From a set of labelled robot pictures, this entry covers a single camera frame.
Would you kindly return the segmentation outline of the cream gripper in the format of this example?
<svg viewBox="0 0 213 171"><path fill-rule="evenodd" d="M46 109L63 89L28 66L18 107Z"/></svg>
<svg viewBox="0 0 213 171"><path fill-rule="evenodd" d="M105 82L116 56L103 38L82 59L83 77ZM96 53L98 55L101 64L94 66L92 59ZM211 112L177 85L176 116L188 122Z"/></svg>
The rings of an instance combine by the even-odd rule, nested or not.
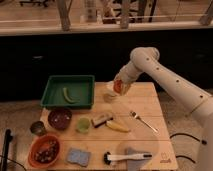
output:
<svg viewBox="0 0 213 171"><path fill-rule="evenodd" d="M116 76L113 80L113 86L114 86L114 81L115 80L121 80L120 77ZM126 84L122 81L122 93L119 95L125 95L127 93L127 91L130 89L131 85L130 84Z"/></svg>

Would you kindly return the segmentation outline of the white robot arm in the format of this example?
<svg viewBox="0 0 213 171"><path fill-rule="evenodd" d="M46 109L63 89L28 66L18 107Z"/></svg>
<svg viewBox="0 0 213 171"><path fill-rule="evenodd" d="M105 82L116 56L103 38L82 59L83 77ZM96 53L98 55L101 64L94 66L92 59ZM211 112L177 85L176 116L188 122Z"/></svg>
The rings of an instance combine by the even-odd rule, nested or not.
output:
<svg viewBox="0 0 213 171"><path fill-rule="evenodd" d="M124 95L142 73L148 74L203 127L195 171L213 171L213 95L161 65L159 57L155 47L133 49L113 80L113 90Z"/></svg>

